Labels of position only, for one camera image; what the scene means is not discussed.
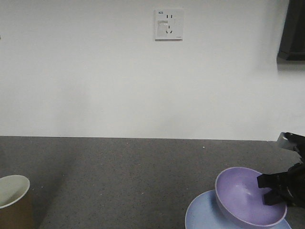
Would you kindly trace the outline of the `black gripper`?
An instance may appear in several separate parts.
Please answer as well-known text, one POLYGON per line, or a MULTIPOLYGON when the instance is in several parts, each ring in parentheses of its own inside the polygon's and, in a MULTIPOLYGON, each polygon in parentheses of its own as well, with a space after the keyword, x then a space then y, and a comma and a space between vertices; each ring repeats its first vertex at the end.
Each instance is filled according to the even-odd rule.
MULTIPOLYGON (((292 202, 299 206, 305 206, 305 137, 290 132, 284 133, 285 139, 289 142, 289 150, 299 154, 301 162, 290 167, 287 172, 275 174, 261 174, 257 177, 259 188, 283 188, 289 181, 289 191, 293 196, 292 202)), ((263 195, 264 204, 273 206, 286 200, 275 190, 270 190, 263 195)))

